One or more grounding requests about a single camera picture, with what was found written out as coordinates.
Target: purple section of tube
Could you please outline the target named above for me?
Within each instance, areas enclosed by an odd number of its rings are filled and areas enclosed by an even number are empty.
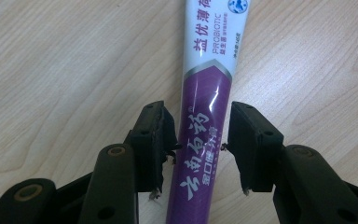
[[[184,81],[168,224],[208,223],[231,82],[217,67]]]

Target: purple toothpaste tube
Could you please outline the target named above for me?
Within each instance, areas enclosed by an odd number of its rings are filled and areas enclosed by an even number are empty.
[[[177,163],[167,224],[208,223],[231,82],[250,0],[187,0]]]

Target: light wood tabletop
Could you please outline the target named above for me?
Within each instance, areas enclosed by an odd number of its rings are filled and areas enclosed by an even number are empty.
[[[0,1],[0,196],[91,172],[149,103],[164,100],[178,126],[184,19],[184,0]],[[229,101],[358,186],[358,1],[252,1]],[[165,222],[170,162],[163,173],[159,199],[139,195],[140,223]],[[277,222],[272,193],[243,195],[221,152],[210,223]]]

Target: gray stripe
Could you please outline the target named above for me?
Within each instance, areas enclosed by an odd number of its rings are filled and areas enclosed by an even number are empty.
[[[223,74],[226,75],[226,77],[228,77],[229,81],[232,81],[232,76],[231,74],[228,72],[228,70],[225,68],[225,66],[223,66],[220,62],[218,62],[216,59],[210,60],[206,63],[202,63],[192,69],[190,69],[187,73],[185,73],[185,78],[184,80],[186,80],[188,77],[193,76],[194,74],[207,69],[209,67],[215,66],[217,69],[219,69]]]

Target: blue logo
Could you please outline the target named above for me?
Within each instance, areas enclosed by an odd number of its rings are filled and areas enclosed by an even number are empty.
[[[248,1],[246,0],[228,0],[228,8],[230,11],[241,14],[248,9]]]

